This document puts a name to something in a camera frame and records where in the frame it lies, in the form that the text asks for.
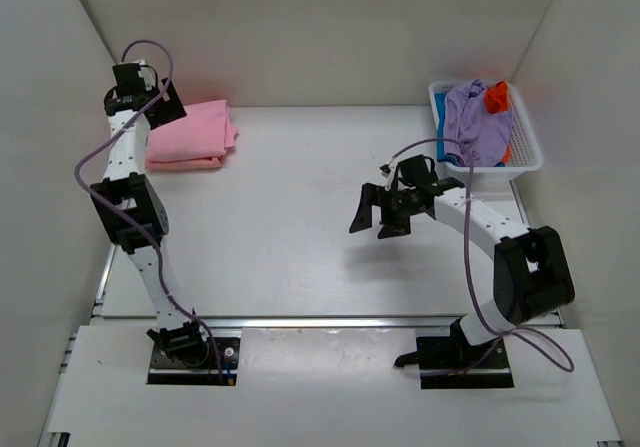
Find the pink t-shirt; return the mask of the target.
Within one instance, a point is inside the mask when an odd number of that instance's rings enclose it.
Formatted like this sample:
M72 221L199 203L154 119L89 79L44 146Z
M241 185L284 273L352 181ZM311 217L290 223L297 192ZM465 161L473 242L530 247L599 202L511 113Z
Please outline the pink t-shirt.
M238 135L228 102L215 100L184 108L186 117L151 131L146 159L168 162L219 157L224 162Z

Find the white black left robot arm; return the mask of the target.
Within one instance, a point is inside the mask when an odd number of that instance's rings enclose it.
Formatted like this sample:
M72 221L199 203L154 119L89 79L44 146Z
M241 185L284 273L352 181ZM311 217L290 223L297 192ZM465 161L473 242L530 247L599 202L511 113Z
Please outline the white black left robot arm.
M186 112L171 81L145 61L117 64L113 74L116 85L103 101L112 144L102 180L91 185L104 200L93 203L110 241L135 265L151 300L157 328L147 335L168 357L197 365L208 356L209 340L170 290L173 276L162 257L169 219L145 171L151 130Z

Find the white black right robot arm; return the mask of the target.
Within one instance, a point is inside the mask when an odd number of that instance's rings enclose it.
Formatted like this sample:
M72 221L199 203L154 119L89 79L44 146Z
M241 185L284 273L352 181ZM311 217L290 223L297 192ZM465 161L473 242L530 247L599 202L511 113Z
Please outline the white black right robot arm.
M492 297L474 301L472 313L451 327L449 358L471 367L484 344L529 320L572 303L575 288L560 236L549 226L530 227L510 220L476 199L463 182L438 178L434 161L424 155L382 168L383 185L365 183L351 233L373 225L380 210L379 238L407 236L412 217L426 214L463 236L463 248L478 247L493 263Z

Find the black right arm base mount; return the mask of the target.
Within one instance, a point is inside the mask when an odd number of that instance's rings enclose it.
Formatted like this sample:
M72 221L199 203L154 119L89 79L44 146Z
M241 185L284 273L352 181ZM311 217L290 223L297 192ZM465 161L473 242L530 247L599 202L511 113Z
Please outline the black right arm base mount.
M473 346L460 324L454 321L447 335L418 336L416 350L398 356L394 367L417 365L422 390L513 388L504 340L494 337Z

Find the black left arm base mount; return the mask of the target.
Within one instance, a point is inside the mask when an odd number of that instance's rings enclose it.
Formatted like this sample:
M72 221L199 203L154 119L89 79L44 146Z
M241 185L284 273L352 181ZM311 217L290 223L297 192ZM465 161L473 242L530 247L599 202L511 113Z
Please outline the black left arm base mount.
M147 383L171 386L235 386L241 338L216 335L214 340L196 322L173 330L149 329L153 343Z

